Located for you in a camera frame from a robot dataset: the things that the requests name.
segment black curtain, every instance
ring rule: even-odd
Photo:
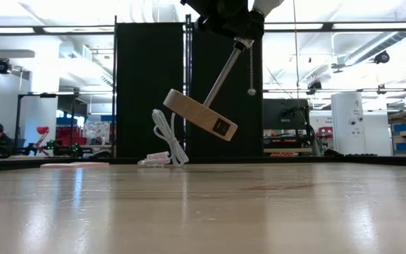
[[[203,103],[219,76],[234,41],[194,31],[192,40],[192,82],[190,96]],[[263,155],[262,128],[262,42],[253,46],[255,96],[250,88],[250,53],[243,52],[228,75],[211,109],[238,125],[230,142],[189,123],[186,152],[189,157],[258,157]]]
[[[153,133],[153,109],[170,121],[164,105],[170,89],[183,91],[184,39],[182,23],[118,24],[117,39],[117,157],[146,157],[168,151]],[[175,118],[183,137],[183,119]]]

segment white cord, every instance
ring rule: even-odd
[[[184,149],[180,146],[180,143],[175,138],[175,113],[172,113],[170,126],[168,125],[166,116],[164,116],[164,113],[162,113],[161,110],[153,110],[152,118],[154,124],[156,124],[153,129],[154,134],[165,140],[170,146],[170,159],[172,160],[173,165],[182,166],[184,163],[189,162],[189,158],[184,152]]]

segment fluorescent light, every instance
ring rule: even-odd
[[[112,91],[81,91],[81,92],[30,92],[30,95],[112,95]]]
[[[318,30],[321,29],[324,24],[266,24],[265,30]]]
[[[311,110],[309,113],[316,113],[316,112],[331,112],[331,110]],[[385,112],[385,113],[393,113],[393,112],[406,112],[406,109],[364,109],[363,112]]]
[[[89,113],[89,114],[95,115],[95,116],[112,116],[112,113]]]
[[[68,27],[68,28],[43,28],[45,32],[114,32],[113,26],[98,27]]]
[[[95,54],[113,54],[113,49],[92,49],[92,53]]]
[[[406,29],[406,23],[336,23],[333,29]]]
[[[34,29],[32,28],[0,28],[0,33],[19,33],[19,34],[29,34],[35,33]]]

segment security camera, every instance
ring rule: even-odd
[[[0,59],[0,74],[8,75],[13,71],[12,65],[9,63],[9,59]]]
[[[384,64],[385,63],[386,64],[386,63],[389,62],[389,59],[390,59],[389,54],[386,53],[386,51],[384,51],[384,52],[381,52],[380,54],[375,56],[374,63],[376,63],[376,64]]]
[[[307,92],[307,95],[314,95],[316,93],[316,90],[322,89],[322,83],[319,80],[316,80],[314,82],[311,82],[308,84],[308,89],[309,92]]]

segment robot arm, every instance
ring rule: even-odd
[[[248,10],[245,0],[182,0],[200,17],[197,28],[226,37],[260,40],[264,35],[264,20],[284,0],[256,0]]]

